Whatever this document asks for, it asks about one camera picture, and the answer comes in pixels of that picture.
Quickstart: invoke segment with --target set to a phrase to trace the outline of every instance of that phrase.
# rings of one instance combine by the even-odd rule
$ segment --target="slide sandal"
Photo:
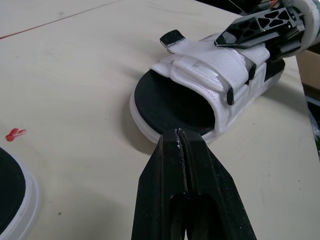
[[[40,188],[24,166],[0,148],[0,240],[24,240],[38,216]]]
[[[285,62],[266,63],[270,53],[263,44],[216,47],[218,36],[191,41],[173,30],[161,37],[171,55],[151,67],[130,98],[136,125],[153,143],[176,128],[212,142],[280,79]]]

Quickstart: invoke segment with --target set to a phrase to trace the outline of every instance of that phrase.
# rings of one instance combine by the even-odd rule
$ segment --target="velcro strap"
[[[210,66],[236,90],[249,78],[244,59],[237,56],[237,51],[227,48],[216,48],[206,52],[196,52],[192,57]]]
[[[169,53],[192,56],[194,53],[206,52],[216,48],[214,42],[192,41],[186,39],[178,30],[173,30],[160,38]]]
[[[257,67],[260,67],[270,58],[270,52],[266,49],[265,44],[260,44],[248,49],[237,49],[237,52],[252,61]]]

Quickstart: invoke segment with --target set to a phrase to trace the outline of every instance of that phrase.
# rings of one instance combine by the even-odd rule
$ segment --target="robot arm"
[[[317,42],[319,0],[283,0],[270,8],[236,19],[217,38],[217,47],[249,49],[265,44],[270,62],[295,55]]]

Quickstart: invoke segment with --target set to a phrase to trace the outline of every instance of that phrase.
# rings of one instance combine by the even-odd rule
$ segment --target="red stain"
[[[12,142],[13,140],[15,140],[16,137],[19,137],[26,133],[27,133],[27,130],[25,129],[19,130],[18,128],[14,128],[11,130],[11,132],[7,136],[5,136],[5,139],[8,142]]]

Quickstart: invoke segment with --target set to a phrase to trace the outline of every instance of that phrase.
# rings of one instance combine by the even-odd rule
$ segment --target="white strap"
[[[249,78],[244,59],[239,58],[234,49],[215,48],[195,53],[193,57],[210,66],[234,90],[240,88]]]
[[[257,67],[260,67],[270,58],[270,52],[265,48],[265,44],[254,46],[249,49],[237,49],[237,52],[252,61]]]

